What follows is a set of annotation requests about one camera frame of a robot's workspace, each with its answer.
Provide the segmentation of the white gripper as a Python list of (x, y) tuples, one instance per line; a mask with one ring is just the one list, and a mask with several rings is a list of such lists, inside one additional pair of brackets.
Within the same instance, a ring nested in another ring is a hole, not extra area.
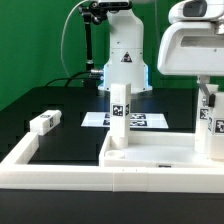
[(163, 75), (199, 76), (202, 103), (213, 107), (216, 96), (207, 85), (209, 76), (224, 76), (224, 35), (210, 22), (174, 23), (163, 34), (157, 68)]

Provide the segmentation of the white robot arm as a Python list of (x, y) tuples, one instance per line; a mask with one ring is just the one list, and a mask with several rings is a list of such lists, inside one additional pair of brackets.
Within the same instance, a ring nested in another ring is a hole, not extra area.
[[(95, 21), (110, 24), (109, 60), (99, 88), (130, 82), (134, 93), (147, 91), (147, 66), (143, 61), (144, 25), (132, 5), (151, 0), (94, 0)], [(170, 26), (159, 46), (157, 69), (163, 75), (196, 76), (204, 93), (203, 104), (215, 105), (206, 86), (211, 76), (224, 76), (224, 0), (183, 0), (168, 14)]]

